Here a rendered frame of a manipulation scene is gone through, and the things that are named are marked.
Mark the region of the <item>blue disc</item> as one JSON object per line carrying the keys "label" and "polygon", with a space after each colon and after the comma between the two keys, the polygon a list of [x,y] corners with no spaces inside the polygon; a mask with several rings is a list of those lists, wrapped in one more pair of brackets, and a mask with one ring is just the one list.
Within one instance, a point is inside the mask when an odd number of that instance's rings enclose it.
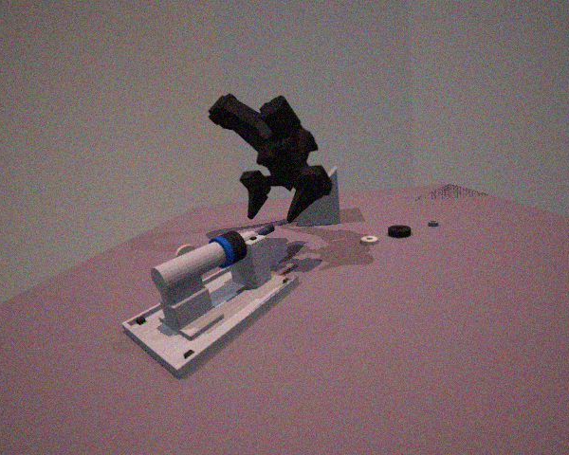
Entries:
{"label": "blue disc", "polygon": [[225,238],[218,236],[218,237],[215,237],[213,239],[210,239],[209,244],[213,243],[213,242],[216,242],[219,245],[221,245],[224,248],[224,250],[226,252],[226,256],[227,256],[226,262],[224,264],[222,264],[222,265],[220,264],[218,266],[221,268],[228,268],[231,265],[233,265],[233,259],[234,259],[233,258],[233,251],[232,251],[232,248],[231,248],[230,244],[228,243],[228,241]]}

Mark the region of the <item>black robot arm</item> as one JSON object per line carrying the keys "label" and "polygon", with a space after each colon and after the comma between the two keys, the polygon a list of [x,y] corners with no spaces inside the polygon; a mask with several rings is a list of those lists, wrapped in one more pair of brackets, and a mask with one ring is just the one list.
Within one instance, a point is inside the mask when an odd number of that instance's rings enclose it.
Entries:
{"label": "black robot arm", "polygon": [[[278,168],[296,172],[300,163],[297,146],[307,152],[317,151],[311,133],[283,96],[265,103],[258,113],[238,101],[231,93],[221,96],[209,111],[209,119],[224,129],[233,130],[257,152],[256,163],[269,170]],[[290,165],[290,166],[289,166]]]}

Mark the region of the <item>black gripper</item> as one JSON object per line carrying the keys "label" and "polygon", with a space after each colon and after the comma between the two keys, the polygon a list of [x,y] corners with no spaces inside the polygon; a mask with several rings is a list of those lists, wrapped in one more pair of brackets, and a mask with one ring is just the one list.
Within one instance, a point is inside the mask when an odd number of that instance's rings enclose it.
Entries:
{"label": "black gripper", "polygon": [[278,168],[276,175],[263,175],[259,171],[242,173],[239,181],[248,189],[248,218],[252,220],[267,200],[272,186],[296,187],[286,220],[292,222],[316,200],[331,193],[333,183],[322,165],[309,166],[308,154],[297,146],[300,155],[298,170]]}

